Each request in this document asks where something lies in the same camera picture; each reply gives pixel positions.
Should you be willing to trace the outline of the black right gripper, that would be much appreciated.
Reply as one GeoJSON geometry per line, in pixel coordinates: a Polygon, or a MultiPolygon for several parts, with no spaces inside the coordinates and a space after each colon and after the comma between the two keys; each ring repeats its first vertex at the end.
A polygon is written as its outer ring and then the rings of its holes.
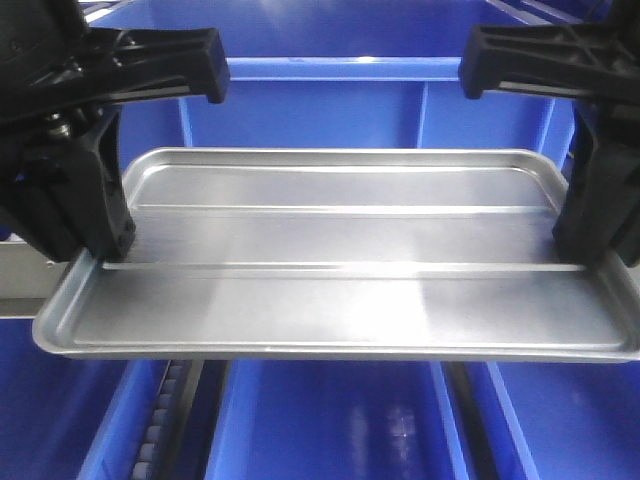
{"type": "MultiPolygon", "coordinates": [[[[472,28],[458,69],[464,95],[502,90],[639,104],[639,3],[615,1],[601,22],[472,28]]],[[[553,227],[559,258],[594,263],[611,250],[628,261],[628,146],[601,112],[574,104],[574,161],[553,227]]]]}

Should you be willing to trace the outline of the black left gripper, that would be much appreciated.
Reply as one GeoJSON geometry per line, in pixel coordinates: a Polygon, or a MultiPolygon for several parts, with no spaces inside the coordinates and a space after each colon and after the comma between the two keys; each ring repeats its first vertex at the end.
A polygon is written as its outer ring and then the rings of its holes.
{"type": "MultiPolygon", "coordinates": [[[[1,123],[87,104],[203,95],[222,103],[230,70],[215,28],[91,27],[76,1],[1,4],[1,123]]],[[[120,261],[135,238],[119,164],[121,109],[76,140],[1,141],[1,224],[50,260],[86,247],[120,261]]]]}

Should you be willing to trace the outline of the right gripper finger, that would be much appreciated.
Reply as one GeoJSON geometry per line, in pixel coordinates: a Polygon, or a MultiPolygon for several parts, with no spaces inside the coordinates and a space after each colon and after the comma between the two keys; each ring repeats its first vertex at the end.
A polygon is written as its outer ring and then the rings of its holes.
{"type": "Polygon", "coordinates": [[[617,254],[627,267],[635,267],[639,263],[639,108],[633,108],[630,114],[623,124],[617,160],[620,167],[625,167],[624,214],[617,231],[617,254]]]}

